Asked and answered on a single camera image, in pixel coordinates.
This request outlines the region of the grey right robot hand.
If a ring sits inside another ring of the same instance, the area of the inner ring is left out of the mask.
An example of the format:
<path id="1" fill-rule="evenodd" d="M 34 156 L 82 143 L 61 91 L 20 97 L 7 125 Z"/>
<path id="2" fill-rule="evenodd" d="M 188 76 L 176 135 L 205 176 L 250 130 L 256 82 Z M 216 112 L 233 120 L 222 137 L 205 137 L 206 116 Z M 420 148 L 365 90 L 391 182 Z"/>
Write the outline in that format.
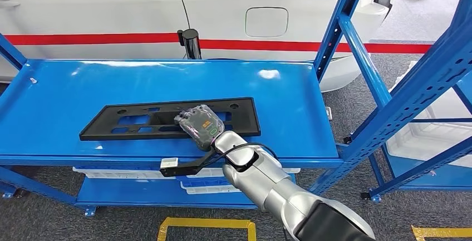
<path id="1" fill-rule="evenodd" d="M 223 121 L 205 104 L 183 110 L 174 121 L 202 151 L 210 151 L 212 143 L 225 130 Z"/>

